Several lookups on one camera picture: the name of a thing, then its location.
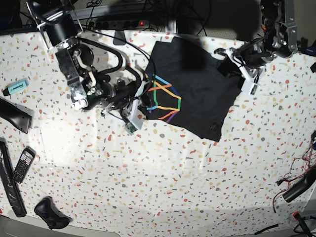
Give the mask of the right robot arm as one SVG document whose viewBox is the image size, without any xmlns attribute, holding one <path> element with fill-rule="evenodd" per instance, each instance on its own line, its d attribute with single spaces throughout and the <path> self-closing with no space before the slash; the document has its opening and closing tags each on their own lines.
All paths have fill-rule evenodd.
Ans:
<svg viewBox="0 0 316 237">
<path fill-rule="evenodd" d="M 79 37 L 83 27 L 73 21 L 74 6 L 70 0 L 28 0 L 26 5 L 46 48 L 56 50 L 74 107 L 83 111 L 98 106 L 107 111 L 118 110 L 121 119 L 130 123 L 144 91 L 145 83 L 139 73 L 117 50 Z M 118 64 L 98 71 L 93 66 L 91 46 L 113 54 Z"/>
</svg>

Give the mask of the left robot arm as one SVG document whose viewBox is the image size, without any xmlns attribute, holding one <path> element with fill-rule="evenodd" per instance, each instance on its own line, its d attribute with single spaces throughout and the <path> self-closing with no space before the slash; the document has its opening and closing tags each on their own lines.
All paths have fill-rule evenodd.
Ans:
<svg viewBox="0 0 316 237">
<path fill-rule="evenodd" d="M 259 81 L 260 70 L 276 57 L 289 58 L 297 51 L 297 25 L 294 1 L 262 0 L 262 28 L 264 35 L 245 43 L 238 49 L 215 50 L 225 57 L 219 72 L 226 76 L 250 75 Z"/>
</svg>

